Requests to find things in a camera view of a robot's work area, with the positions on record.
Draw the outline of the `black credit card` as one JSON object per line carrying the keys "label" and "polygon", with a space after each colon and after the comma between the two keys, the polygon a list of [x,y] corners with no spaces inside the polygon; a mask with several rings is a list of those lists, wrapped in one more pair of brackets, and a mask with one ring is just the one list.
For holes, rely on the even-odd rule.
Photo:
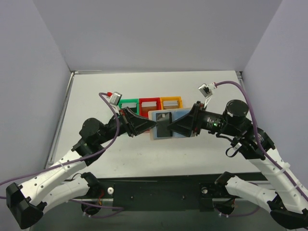
{"label": "black credit card", "polygon": [[156,135],[158,138],[169,138],[172,137],[172,131],[168,128],[172,122],[172,113],[163,112],[157,113],[156,116]]}

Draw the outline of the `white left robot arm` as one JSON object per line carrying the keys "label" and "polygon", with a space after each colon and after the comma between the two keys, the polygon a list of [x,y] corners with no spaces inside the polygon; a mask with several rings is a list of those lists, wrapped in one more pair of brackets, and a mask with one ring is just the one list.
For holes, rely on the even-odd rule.
{"label": "white left robot arm", "polygon": [[94,198],[103,191],[90,172],[67,178],[94,163],[106,151],[102,144],[112,144],[119,135],[138,136],[157,125],[155,121],[135,114],[128,107],[113,115],[108,124],[96,118],[87,119],[79,132],[81,139],[58,162],[21,184],[6,188],[6,204],[21,229],[36,224],[55,206],[79,196]]}

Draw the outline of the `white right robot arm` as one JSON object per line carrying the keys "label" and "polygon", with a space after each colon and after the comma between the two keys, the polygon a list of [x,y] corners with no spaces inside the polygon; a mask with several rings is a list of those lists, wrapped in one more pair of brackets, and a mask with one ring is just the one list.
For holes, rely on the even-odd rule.
{"label": "white right robot arm", "polygon": [[235,154],[240,153],[256,166],[273,188],[268,190],[224,172],[215,181],[216,194],[241,197],[258,205],[288,230],[307,228],[307,188],[295,178],[270,137],[262,129],[254,129],[252,121],[246,117],[248,112],[248,105],[241,100],[229,101],[223,114],[209,112],[203,103],[197,102],[188,114],[168,128],[185,137],[199,135],[203,129],[218,138],[233,137],[230,143]]}

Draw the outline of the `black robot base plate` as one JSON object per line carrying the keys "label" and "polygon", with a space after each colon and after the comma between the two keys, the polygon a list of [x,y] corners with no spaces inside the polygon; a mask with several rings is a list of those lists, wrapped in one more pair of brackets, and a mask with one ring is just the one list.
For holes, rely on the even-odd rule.
{"label": "black robot base plate", "polygon": [[154,176],[128,178],[100,178],[105,193],[103,201],[112,200],[113,207],[125,211],[186,211],[213,210],[213,199],[221,202],[234,197],[215,185],[214,175]]}

